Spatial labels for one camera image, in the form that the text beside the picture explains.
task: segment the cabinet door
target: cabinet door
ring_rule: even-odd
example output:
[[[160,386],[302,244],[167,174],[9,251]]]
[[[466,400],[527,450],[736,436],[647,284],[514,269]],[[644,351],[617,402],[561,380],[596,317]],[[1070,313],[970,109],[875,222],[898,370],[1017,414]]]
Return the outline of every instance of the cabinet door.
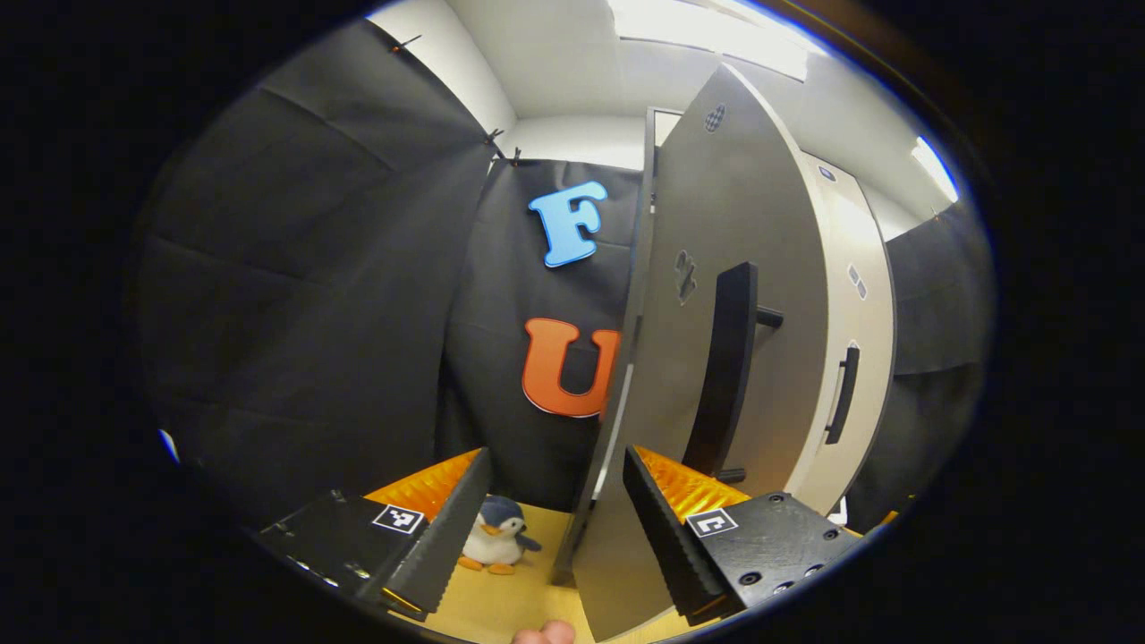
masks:
[[[623,339],[635,343],[631,378],[619,422],[601,437],[616,431],[616,448],[572,559],[598,642],[672,607],[624,490],[624,447],[637,443],[682,460],[708,368],[721,272],[753,262],[758,305],[784,314],[779,329],[752,324],[736,451],[727,458],[748,471],[737,487],[751,495],[783,488],[821,443],[830,402],[821,405],[828,324],[816,223],[822,206],[799,154],[771,107],[726,64],[660,150],[642,319],[634,337]],[[630,301],[638,297],[631,293]],[[615,385],[623,386],[627,367],[617,366]]]

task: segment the orange letter u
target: orange letter u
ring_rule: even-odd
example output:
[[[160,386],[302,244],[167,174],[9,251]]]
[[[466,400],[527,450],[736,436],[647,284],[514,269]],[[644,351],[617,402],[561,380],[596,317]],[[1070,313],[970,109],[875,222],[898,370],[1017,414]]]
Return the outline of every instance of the orange letter u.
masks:
[[[585,418],[600,414],[608,395],[608,380],[616,362],[616,347],[621,335],[616,331],[595,331],[592,341],[600,348],[597,359],[597,375],[587,393],[574,394],[561,387],[561,370],[564,355],[581,331],[559,320],[534,317],[524,323],[529,333],[529,353],[524,358],[524,374],[521,386],[529,402],[544,411],[574,418]]]

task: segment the stuffed penguin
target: stuffed penguin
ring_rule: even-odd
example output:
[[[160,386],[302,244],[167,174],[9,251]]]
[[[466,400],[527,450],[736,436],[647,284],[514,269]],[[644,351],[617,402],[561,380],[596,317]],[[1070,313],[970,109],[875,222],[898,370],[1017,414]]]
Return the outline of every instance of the stuffed penguin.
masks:
[[[540,550],[539,543],[521,534],[524,529],[524,512],[515,501],[489,496],[473,520],[457,563],[474,571],[489,566],[493,574],[511,575],[526,550]]]

